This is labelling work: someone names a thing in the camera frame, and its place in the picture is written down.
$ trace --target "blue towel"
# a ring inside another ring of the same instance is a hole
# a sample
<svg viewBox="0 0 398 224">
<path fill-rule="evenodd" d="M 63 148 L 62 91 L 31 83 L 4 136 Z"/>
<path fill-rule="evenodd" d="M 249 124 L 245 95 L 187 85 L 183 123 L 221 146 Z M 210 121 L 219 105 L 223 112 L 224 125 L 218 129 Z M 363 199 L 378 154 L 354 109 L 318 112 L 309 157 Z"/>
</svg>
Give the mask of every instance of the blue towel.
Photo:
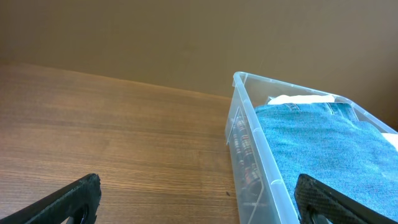
<svg viewBox="0 0 398 224">
<path fill-rule="evenodd" d="M 256 108 L 290 198 L 308 174 L 398 221 L 398 153 L 346 103 L 264 105 Z"/>
</svg>

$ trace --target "folded cloth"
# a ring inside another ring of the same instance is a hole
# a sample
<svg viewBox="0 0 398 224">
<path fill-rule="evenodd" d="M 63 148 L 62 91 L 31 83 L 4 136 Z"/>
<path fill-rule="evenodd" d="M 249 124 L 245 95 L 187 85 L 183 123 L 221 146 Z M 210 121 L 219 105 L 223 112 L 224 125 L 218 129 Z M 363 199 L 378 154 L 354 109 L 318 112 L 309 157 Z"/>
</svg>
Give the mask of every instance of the folded cloth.
<svg viewBox="0 0 398 224">
<path fill-rule="evenodd" d="M 256 113 L 296 209 L 303 173 L 398 221 L 398 152 L 349 104 L 264 105 Z"/>
<path fill-rule="evenodd" d="M 398 134 L 381 133 L 389 143 L 391 143 L 398 151 Z"/>
</svg>

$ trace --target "wood grain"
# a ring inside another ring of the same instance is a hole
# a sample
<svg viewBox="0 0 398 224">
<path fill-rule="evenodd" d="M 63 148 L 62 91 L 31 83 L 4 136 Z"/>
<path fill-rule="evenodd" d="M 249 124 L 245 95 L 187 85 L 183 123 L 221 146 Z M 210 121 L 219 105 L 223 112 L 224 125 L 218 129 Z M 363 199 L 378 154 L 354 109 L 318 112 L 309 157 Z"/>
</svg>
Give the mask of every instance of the wood grain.
<svg viewBox="0 0 398 224">
<path fill-rule="evenodd" d="M 97 223 L 239 223 L 223 134 L 229 104 L 2 63 L 0 218 L 93 172 L 103 192 Z"/>
</svg>

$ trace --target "beige wall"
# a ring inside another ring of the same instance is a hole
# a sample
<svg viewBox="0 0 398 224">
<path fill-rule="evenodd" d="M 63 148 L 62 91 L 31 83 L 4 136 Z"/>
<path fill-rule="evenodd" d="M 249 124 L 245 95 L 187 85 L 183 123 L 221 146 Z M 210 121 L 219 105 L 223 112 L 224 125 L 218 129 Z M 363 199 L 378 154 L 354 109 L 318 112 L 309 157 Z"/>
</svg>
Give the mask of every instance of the beige wall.
<svg viewBox="0 0 398 224">
<path fill-rule="evenodd" d="M 244 70 L 398 128 L 396 0 L 2 0 L 0 58 L 231 96 Z"/>
</svg>

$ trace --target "plastic storage container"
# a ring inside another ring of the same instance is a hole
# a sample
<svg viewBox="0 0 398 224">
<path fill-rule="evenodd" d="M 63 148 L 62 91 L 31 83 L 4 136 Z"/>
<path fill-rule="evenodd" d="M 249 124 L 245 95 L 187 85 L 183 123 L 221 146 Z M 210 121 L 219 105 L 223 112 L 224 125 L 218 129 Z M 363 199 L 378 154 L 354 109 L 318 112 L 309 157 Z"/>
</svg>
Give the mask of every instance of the plastic storage container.
<svg viewBox="0 0 398 224">
<path fill-rule="evenodd" d="M 241 224 L 299 223 L 297 212 L 254 112 L 254 107 L 264 105 L 269 98 L 280 95 L 333 95 L 336 102 L 349 103 L 359 120 L 373 124 L 382 133 L 397 133 L 342 96 L 245 72 L 234 74 L 233 86 L 235 91 L 225 137 L 231 151 Z"/>
</svg>

